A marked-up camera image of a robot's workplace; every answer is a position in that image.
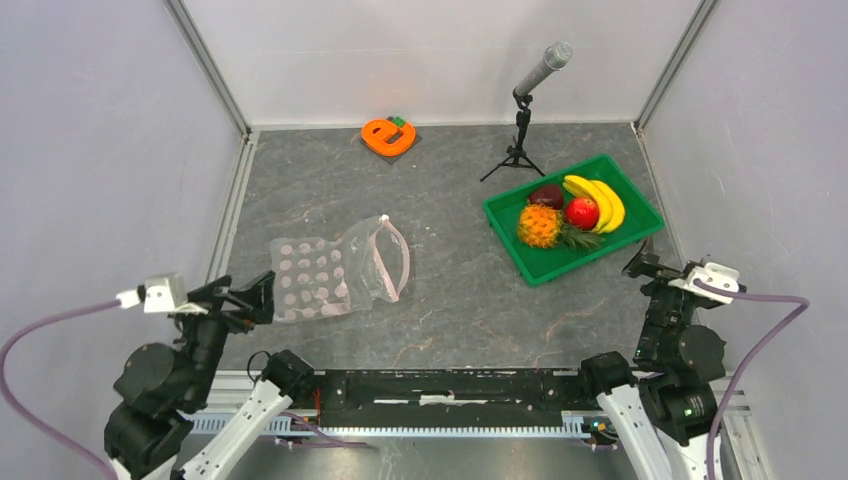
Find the clear zip top bag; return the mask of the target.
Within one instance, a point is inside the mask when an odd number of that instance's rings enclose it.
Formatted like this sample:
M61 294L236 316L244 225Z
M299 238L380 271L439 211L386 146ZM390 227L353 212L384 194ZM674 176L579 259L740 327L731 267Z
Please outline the clear zip top bag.
M361 220L336 240L276 238L269 243L274 320L315 321L396 303L411 274L411 251L390 217Z

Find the dark red fake fruit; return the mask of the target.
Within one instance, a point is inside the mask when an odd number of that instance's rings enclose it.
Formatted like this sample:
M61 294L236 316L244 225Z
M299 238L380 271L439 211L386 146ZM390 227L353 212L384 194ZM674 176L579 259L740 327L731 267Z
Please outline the dark red fake fruit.
M527 197L527 203L562 210L565 204L565 197L559 185L546 184L535 189Z

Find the yellow fake banana bunch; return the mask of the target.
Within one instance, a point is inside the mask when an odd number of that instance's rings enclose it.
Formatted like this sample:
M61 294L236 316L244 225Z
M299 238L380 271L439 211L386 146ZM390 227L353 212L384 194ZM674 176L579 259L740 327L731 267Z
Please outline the yellow fake banana bunch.
M601 180L587 179L577 175L566 175L563 188L575 197L594 200L600 209L600 219L589 232L608 234L617 230L626 218L626 208L618 194Z

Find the orange fake fruit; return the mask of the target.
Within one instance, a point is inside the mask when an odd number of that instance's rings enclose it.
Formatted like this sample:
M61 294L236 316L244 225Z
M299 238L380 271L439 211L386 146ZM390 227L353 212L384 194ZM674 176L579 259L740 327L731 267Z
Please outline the orange fake fruit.
M568 224L560 210L541 204L524 206L518 217L516 234L522 244L537 249L566 246L580 251L593 251L603 243L598 234Z

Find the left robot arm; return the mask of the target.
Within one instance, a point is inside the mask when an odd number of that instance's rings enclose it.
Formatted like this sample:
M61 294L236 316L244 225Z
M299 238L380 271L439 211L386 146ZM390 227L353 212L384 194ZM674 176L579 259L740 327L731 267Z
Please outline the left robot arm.
M228 337L272 322L274 281L266 271L235 288L224 275L189 290L169 273L118 295L123 308L166 315L180 335L137 348L113 384L121 401L105 426L104 448L117 478L225 479L274 418L312 399L313 367L289 350L274 353L229 422L200 453L176 464L194 428L190 415L208 406Z

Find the red fake strawberry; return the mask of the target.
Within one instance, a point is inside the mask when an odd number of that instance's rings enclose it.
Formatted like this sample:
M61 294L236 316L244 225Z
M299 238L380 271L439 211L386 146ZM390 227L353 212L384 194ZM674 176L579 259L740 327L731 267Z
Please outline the red fake strawberry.
M564 207L563 215L570 225L582 231L591 231L600 219L600 209L590 198L575 197Z

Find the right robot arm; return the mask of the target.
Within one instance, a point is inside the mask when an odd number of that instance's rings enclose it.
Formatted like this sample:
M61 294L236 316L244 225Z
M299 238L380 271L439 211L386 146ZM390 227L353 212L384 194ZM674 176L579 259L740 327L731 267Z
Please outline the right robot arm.
M721 306L697 289L697 262L678 270L661 263L646 239L623 267L630 278L647 277L649 300L631 359L617 351L582 361L577 392L601 408L640 479L720 479L721 419L712 382L723 378L725 341L693 321L697 309Z

